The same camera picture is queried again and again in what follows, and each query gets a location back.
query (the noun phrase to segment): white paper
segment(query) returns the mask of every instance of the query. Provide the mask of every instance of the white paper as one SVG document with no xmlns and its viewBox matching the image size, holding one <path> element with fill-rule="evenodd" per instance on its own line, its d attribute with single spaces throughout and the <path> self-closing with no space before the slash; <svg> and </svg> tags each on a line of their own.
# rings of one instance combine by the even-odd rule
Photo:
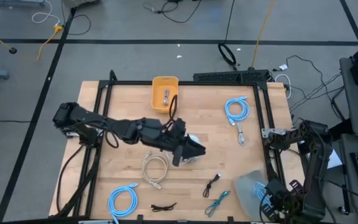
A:
<svg viewBox="0 0 358 224">
<path fill-rule="evenodd" d="M 339 158 L 338 154 L 336 154 L 336 151 L 333 150 L 333 153 L 331 153 L 331 155 L 329 156 L 329 162 L 328 162 L 327 169 L 341 166 L 341 165 L 342 165 L 341 159 Z"/>
</svg>

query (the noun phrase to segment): metal bracket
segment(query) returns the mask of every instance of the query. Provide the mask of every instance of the metal bracket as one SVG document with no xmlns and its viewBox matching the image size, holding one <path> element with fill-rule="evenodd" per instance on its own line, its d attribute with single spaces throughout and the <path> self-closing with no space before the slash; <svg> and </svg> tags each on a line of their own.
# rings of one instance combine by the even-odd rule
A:
<svg viewBox="0 0 358 224">
<path fill-rule="evenodd" d="M 287 131 L 293 131 L 295 128 L 291 129 L 280 129 L 280 128 L 262 128 L 260 131 L 262 132 L 263 138 L 268 138 L 270 133 L 276 133 L 279 135 L 285 134 Z"/>
</svg>

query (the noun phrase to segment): black usb cable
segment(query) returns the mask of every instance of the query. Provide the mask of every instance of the black usb cable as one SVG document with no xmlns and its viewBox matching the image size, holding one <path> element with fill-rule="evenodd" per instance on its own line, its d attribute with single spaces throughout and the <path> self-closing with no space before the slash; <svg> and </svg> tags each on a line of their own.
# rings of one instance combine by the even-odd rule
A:
<svg viewBox="0 0 358 224">
<path fill-rule="evenodd" d="M 152 208 L 153 212 L 161 212 L 161 211 L 172 211 L 173 207 L 176 205 L 177 203 L 175 202 L 173 205 L 170 206 L 166 206 L 166 207 L 159 207 L 156 205 L 150 205 L 150 207 Z"/>
<path fill-rule="evenodd" d="M 203 192 L 203 197 L 209 197 L 209 190 L 211 189 L 212 187 L 212 183 L 219 180 L 219 178 L 221 177 L 221 174 L 220 173 L 217 173 L 214 177 L 214 179 L 210 180 L 209 183 L 206 185 L 206 188 Z"/>
</svg>

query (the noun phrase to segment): desk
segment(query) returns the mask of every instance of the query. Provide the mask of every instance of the desk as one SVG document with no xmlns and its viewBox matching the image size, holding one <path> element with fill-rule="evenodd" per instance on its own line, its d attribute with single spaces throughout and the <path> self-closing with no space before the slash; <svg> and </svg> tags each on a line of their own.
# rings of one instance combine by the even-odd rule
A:
<svg viewBox="0 0 358 224">
<path fill-rule="evenodd" d="M 98 82 L 83 82 L 78 103 L 92 111 L 97 89 Z M 275 126 L 292 127 L 282 83 L 268 83 L 268 92 Z M 161 119 L 162 123 L 166 122 L 167 114 L 160 114 L 152 109 L 151 93 L 151 85 L 114 85 L 108 116 L 114 119 L 139 119 L 145 116 Z M 225 102 L 239 96 L 248 96 L 247 101 L 250 104 L 250 115 L 241 123 L 247 141 L 245 146 L 238 144 L 237 128 L 229 124 L 224 114 Z M 260 100 L 266 121 L 262 95 Z M 233 106 L 233 113 L 238 110 L 240 107 Z M 113 149 L 103 144 L 91 211 L 92 219 L 111 219 L 107 207 L 110 193 L 118 186 L 138 182 L 139 186 L 135 188 L 139 198 L 137 209 L 122 219 L 135 220 L 138 214 L 142 214 L 145 220 L 226 221 L 227 217 L 232 216 L 235 221 L 251 221 L 241 209 L 234 189 L 234 180 L 257 169 L 265 173 L 253 88 L 251 86 L 180 86 L 177 117 L 186 122 L 187 133 L 195 134 L 200 138 L 201 144 L 206 147 L 206 155 L 199 157 L 192 164 L 180 167 L 173 167 L 170 164 L 167 178 L 162 182 L 163 189 L 157 190 L 147 184 L 141 175 L 142 160 L 149 147 L 141 143 L 130 146 L 120 142 L 119 148 Z M 78 147 L 77 138 L 68 140 L 62 164 Z M 157 149 L 152 149 L 152 152 L 159 153 Z M 287 182 L 293 179 L 303 182 L 305 177 L 299 156 L 292 152 L 282 152 L 281 158 Z M 82 162 L 83 152 L 74 157 L 63 175 L 61 206 L 70 199 L 77 188 Z M 150 163 L 149 176 L 158 176 L 161 172 L 160 164 Z M 221 179 L 213 184 L 209 198 L 203 198 L 202 193 L 206 184 L 217 172 L 222 174 Z M 224 190 L 231 190 L 232 194 L 225 198 L 215 214 L 208 218 L 204 214 L 205 208 L 219 198 Z M 85 210 L 84 201 L 87 194 L 88 191 L 83 194 L 80 214 Z M 150 209 L 150 204 L 166 206 L 174 202 L 177 202 L 177 205 L 170 212 L 154 213 Z M 55 203 L 56 194 L 50 208 L 51 215 L 57 212 Z M 116 200 L 119 210 L 126 209 L 129 203 L 129 194 L 126 193 Z"/>
<path fill-rule="evenodd" d="M 342 161 L 347 170 L 345 183 L 350 190 L 358 193 L 358 176 L 350 155 L 352 152 L 358 152 L 358 136 L 343 134 L 341 136 L 340 146 Z M 352 205 L 358 209 L 358 197 L 350 194 L 350 198 Z"/>
<path fill-rule="evenodd" d="M 341 66 L 350 118 L 330 129 L 334 140 L 338 140 L 341 134 L 344 133 L 358 134 L 358 85 L 354 82 L 351 72 L 353 63 L 350 58 L 341 58 L 339 64 Z"/>
</svg>

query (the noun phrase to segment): wheel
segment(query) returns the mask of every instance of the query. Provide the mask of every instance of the wheel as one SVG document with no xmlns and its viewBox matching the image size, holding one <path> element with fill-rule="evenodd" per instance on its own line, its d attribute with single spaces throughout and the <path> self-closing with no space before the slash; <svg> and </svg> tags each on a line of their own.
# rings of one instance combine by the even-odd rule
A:
<svg viewBox="0 0 358 224">
<path fill-rule="evenodd" d="M 338 211 L 343 215 L 348 215 L 349 214 L 349 212 L 346 211 L 346 209 L 344 207 L 342 207 L 342 206 L 338 207 Z"/>
</svg>

